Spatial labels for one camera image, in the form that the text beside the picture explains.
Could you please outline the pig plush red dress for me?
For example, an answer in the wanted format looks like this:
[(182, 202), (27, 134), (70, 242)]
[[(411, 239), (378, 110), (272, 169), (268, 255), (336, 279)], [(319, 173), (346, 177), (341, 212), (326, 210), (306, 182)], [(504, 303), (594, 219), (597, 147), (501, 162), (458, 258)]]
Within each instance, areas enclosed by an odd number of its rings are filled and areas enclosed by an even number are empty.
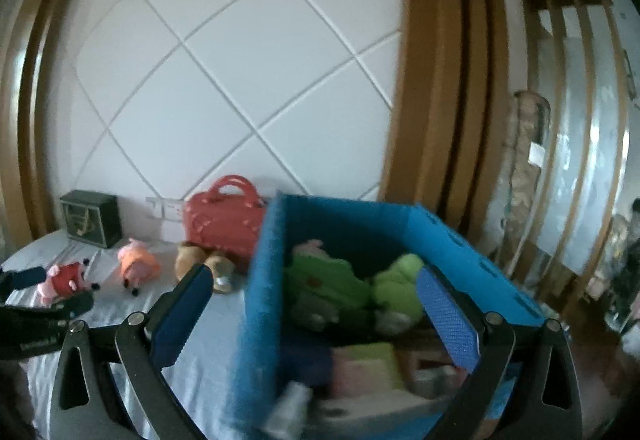
[(50, 307), (57, 301), (68, 299), (82, 292), (99, 290), (101, 285), (89, 282), (86, 271), (90, 259), (85, 258), (71, 264), (54, 264), (47, 270), (46, 278), (37, 286), (40, 304)]

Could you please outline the pig plush orange dress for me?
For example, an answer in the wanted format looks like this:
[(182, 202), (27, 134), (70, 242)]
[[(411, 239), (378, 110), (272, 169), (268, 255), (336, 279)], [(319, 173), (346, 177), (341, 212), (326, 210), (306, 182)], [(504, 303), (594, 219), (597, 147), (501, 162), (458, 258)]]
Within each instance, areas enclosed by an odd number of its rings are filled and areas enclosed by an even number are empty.
[(156, 257), (143, 242), (134, 238), (130, 238), (129, 243), (119, 249), (117, 259), (122, 286), (134, 297), (139, 295), (143, 283), (155, 278), (160, 272), (160, 263)]

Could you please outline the pink green wipes pack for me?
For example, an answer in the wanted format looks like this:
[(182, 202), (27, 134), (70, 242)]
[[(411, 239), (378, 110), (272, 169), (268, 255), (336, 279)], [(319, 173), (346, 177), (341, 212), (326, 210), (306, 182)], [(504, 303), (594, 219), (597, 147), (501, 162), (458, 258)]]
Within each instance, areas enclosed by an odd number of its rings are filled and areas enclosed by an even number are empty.
[(345, 399), (405, 388), (389, 342), (333, 348), (331, 397)]

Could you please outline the white green carton box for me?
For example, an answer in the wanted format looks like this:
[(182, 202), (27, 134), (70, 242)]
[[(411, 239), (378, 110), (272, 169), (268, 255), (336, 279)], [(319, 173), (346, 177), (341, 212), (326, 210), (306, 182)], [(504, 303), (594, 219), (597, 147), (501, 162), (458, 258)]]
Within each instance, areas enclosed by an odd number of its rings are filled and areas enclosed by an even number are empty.
[(360, 397), (314, 402), (304, 439), (363, 439), (389, 432), (417, 418), (431, 418), (449, 404), (448, 396), (427, 399), (394, 389)]

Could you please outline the green frog plush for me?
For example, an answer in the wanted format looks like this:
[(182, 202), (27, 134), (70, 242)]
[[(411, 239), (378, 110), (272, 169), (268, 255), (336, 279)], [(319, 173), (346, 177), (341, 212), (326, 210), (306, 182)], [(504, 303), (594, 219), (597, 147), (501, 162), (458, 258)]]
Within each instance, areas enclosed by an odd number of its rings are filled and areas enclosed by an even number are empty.
[(372, 278), (378, 333), (401, 335), (423, 319), (424, 309), (416, 292), (416, 281), (423, 267), (419, 256), (405, 254)]

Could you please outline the dark green gift bag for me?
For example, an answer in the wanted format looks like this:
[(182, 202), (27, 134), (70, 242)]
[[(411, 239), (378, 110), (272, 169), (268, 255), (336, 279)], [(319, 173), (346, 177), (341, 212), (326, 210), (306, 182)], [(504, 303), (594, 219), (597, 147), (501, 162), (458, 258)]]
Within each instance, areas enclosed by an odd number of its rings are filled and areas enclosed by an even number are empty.
[(117, 197), (73, 190), (60, 197), (67, 236), (99, 248), (111, 248), (122, 238)]

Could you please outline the brown bear plush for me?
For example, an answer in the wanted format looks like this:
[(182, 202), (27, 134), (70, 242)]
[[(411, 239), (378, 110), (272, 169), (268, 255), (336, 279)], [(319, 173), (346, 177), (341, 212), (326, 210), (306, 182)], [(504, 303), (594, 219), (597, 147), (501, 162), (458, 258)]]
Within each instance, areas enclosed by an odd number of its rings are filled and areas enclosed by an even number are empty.
[(209, 268), (213, 277), (213, 291), (221, 294), (233, 290), (235, 264), (219, 250), (205, 250), (200, 246), (182, 242), (178, 245), (175, 276), (181, 281), (194, 266), (202, 264)]

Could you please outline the green dinosaur plush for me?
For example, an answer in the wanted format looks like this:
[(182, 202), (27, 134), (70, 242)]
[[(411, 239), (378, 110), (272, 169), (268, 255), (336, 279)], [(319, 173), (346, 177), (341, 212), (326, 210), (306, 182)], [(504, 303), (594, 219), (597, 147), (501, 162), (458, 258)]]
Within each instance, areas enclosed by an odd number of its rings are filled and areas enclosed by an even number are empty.
[(312, 330), (360, 327), (370, 321), (372, 290), (350, 263), (331, 257), (320, 240), (293, 247), (284, 294), (294, 320)]

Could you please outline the red toy suitcase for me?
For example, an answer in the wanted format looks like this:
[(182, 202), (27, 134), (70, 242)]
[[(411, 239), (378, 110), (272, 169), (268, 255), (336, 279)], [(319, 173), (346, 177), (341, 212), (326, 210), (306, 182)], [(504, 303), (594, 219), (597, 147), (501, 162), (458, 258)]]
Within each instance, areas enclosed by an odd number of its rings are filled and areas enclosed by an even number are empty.
[(194, 194), (183, 207), (186, 240), (223, 252), (242, 273), (250, 268), (266, 202), (254, 184), (238, 174), (218, 179)]

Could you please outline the rolled patterned mat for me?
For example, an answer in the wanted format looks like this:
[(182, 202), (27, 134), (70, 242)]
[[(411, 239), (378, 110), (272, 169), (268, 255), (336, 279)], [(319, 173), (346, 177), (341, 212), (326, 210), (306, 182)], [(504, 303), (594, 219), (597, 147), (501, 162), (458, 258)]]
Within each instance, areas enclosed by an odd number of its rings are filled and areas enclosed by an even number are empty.
[(504, 220), (500, 262), (509, 272), (532, 213), (538, 177), (546, 154), (550, 104), (539, 93), (514, 94), (515, 134), (511, 145), (509, 196)]

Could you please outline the wooden slatted glass partition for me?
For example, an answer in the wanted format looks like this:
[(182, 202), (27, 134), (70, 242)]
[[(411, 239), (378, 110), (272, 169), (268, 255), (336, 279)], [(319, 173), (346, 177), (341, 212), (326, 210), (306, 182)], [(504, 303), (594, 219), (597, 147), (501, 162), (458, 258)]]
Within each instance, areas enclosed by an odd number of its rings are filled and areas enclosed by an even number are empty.
[(522, 0), (527, 89), (548, 104), (541, 171), (512, 268), (536, 299), (572, 301), (597, 269), (629, 148), (612, 0)]

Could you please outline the white wall socket strip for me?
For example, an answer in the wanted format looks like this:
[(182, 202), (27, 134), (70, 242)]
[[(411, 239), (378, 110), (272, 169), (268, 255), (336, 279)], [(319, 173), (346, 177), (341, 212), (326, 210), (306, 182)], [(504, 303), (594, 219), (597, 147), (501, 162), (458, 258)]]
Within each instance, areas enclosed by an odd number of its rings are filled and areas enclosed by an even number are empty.
[(183, 200), (165, 200), (159, 197), (147, 197), (145, 210), (149, 218), (181, 222), (183, 219)]

